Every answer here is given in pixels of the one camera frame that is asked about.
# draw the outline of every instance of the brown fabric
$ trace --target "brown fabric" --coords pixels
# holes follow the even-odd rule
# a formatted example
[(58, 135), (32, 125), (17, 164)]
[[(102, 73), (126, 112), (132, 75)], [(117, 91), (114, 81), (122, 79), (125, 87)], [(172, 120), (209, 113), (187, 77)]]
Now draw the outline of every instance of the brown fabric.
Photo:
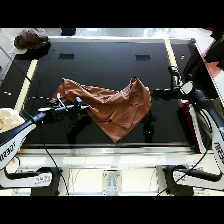
[(38, 49), (47, 44), (48, 36), (42, 28), (31, 28), (23, 30), (14, 41), (18, 49)]
[(65, 104), (74, 102), (76, 97), (89, 104), (89, 115), (114, 143), (126, 136), (151, 106), (149, 89), (137, 78), (132, 78), (120, 92), (63, 79), (51, 102), (56, 101), (57, 93)]

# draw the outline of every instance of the brown bag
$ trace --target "brown bag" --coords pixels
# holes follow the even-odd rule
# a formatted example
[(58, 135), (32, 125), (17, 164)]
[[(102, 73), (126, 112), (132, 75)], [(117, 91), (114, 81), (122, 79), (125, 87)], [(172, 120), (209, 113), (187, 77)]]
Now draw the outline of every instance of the brown bag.
[(48, 36), (42, 28), (31, 28), (23, 30), (14, 40), (14, 45), (18, 49), (38, 49), (45, 46)]
[(56, 102), (57, 93), (60, 93), (65, 104), (74, 102), (76, 97), (89, 104), (90, 117), (114, 143), (126, 136), (144, 118), (151, 106), (149, 88), (137, 78), (132, 78), (121, 91), (80, 85), (63, 79), (51, 102)]

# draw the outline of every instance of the black vent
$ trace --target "black vent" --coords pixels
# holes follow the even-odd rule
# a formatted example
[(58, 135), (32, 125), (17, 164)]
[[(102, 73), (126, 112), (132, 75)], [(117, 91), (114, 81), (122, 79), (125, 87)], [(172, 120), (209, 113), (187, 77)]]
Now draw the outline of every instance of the black vent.
[(150, 61), (151, 57), (149, 54), (136, 54), (136, 61)]
[(58, 59), (74, 59), (74, 54), (59, 54)]

